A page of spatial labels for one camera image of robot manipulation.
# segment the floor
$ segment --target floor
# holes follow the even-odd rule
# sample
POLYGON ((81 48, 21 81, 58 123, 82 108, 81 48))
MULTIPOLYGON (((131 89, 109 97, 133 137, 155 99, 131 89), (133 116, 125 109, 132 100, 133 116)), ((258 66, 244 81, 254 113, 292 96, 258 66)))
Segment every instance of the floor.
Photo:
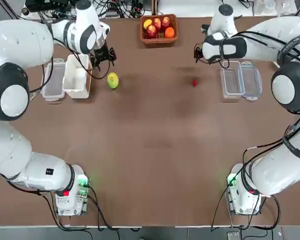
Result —
MULTIPOLYGON (((90 231, 94 240, 118 240, 116 232, 105 229, 98 232, 97 229, 90 231)), ((120 240, 227 240, 228 232, 236 232, 236 229, 227 227, 219 228, 210 233, 210 228, 174 228, 174 227, 144 227, 138 232, 132 232, 129 228, 120 229, 120 240)), ((250 227, 243 232, 245 236, 263 236, 266 232, 250 227)), ((0 229, 0 240, 90 240, 91 237, 85 232, 64 232, 56 227, 36 228, 2 228, 0 229)), ((271 232, 264 238, 248 237, 247 240, 272 240, 271 232)), ((300 226, 277 227, 273 231, 274 240, 300 240, 300 226)))

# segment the wicker basket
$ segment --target wicker basket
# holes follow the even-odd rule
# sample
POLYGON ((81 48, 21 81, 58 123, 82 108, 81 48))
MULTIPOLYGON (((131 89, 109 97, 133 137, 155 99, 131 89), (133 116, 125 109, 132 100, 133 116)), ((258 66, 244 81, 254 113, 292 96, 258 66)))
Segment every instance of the wicker basket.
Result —
POLYGON ((140 18, 140 39, 145 44, 172 44, 178 39, 178 36, 178 21, 177 16, 174 14, 142 16, 140 18), (160 31, 156 34, 156 38, 148 39, 146 30, 144 29, 144 22, 148 19, 153 21, 155 18, 162 20, 166 16, 170 18, 170 26, 174 29, 174 37, 165 38, 165 32, 160 31))

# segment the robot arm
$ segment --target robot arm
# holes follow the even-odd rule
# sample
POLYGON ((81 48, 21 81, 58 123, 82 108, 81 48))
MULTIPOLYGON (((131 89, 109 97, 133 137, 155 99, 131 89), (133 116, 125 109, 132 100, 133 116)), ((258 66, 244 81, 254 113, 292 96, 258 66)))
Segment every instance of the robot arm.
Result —
POLYGON ((92 3, 77 2, 76 11, 75 22, 62 20, 46 25, 29 20, 0 21, 1 121, 16 120, 26 112, 30 93, 24 69, 47 63, 54 53, 54 39, 75 52, 91 52, 94 67, 116 59, 106 44, 110 27, 99 21, 92 3))
MULTIPOLYGON (((78 165, 47 154, 32 152, 31 143, 6 121, 20 118, 29 104, 28 77, 24 69, 47 63, 53 56, 54 39, 82 54, 100 56, 109 50, 110 31, 89 0, 76 4, 75 22, 51 25, 28 20, 0 21, 0 174, 11 184, 56 192, 59 215, 87 211, 88 178, 78 165)), ((110 58, 94 59, 97 63, 110 58)))
POLYGON ((110 31, 109 25, 100 22, 96 9, 89 0, 76 5, 76 21, 62 20, 51 25, 53 37, 71 50, 88 54, 92 49, 101 49, 110 31))
MULTIPOLYGON (((202 26, 207 36, 202 48, 195 49, 195 58, 203 57, 209 64, 222 59, 278 61, 282 66, 271 79, 272 94, 282 107, 300 114, 300 58, 292 58, 300 54, 300 17, 272 18, 238 33, 233 10, 225 5, 211 25, 202 26)), ((233 167, 228 181, 241 167, 233 167)), ((260 209, 260 194, 273 195, 300 181, 300 132, 244 169, 229 187, 229 205, 235 214, 251 215, 260 209)))
MULTIPOLYGON (((211 25, 206 26, 208 28, 207 36, 202 49, 200 49, 203 57, 209 63, 220 59, 277 61, 278 52, 284 45, 251 33, 238 34, 233 12, 229 16, 222 15, 222 13, 225 14, 225 8, 228 12, 228 8, 232 9, 227 4, 221 5, 213 16, 211 25), (265 45, 251 38, 262 41, 265 45)), ((272 18, 249 28, 245 32, 257 32, 288 43, 300 35, 300 16, 272 18)))

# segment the table surface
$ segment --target table surface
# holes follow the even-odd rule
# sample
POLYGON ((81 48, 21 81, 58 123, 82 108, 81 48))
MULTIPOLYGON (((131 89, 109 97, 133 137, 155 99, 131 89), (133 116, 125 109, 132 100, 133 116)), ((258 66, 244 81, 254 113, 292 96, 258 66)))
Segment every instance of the table surface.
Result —
MULTIPOLYGON (((236 25, 242 31, 265 19, 245 17, 236 25)), ((280 138, 295 118, 271 94, 275 66, 270 62, 255 62, 263 79, 259 100, 222 102, 220 66, 193 59, 195 43, 204 38, 201 24, 210 21, 181 18, 178 41, 163 48, 141 43, 138 19, 108 21, 108 45, 118 57, 111 71, 118 73, 119 87, 111 90, 105 79, 93 80, 89 99, 65 96, 59 104, 37 96, 22 119, 12 122, 33 151, 82 166, 112 226, 209 226, 226 177, 244 149, 280 138)), ((55 57, 66 60, 68 54, 55 45, 55 57)), ((27 72, 33 89, 42 69, 27 72)), ((300 182, 277 198, 279 224, 300 225, 300 182)), ((276 212, 269 200, 252 224, 271 225, 276 212)), ((63 223, 96 226, 96 213, 91 204, 88 216, 66 217, 63 223)), ((247 217, 235 217, 234 223, 246 224, 247 217)), ((230 224, 225 199, 215 224, 230 224)), ((13 225, 54 222, 42 197, 18 192, 0 177, 0 226, 13 225)))

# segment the green indicator light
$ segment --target green indicator light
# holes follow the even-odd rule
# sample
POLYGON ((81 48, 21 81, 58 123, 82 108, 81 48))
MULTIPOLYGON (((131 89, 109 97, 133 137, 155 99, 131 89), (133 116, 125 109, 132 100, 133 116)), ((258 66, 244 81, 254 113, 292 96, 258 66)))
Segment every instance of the green indicator light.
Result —
MULTIPOLYGON (((235 173, 231 173, 231 174, 227 177, 228 184, 229 184, 229 183, 231 182, 231 180, 232 180, 233 178, 235 178, 235 177, 236 177, 236 174, 235 174, 235 173)), ((236 183, 237 183, 237 178, 235 178, 235 179, 231 182, 231 184, 229 185, 229 187, 235 186, 236 183)))

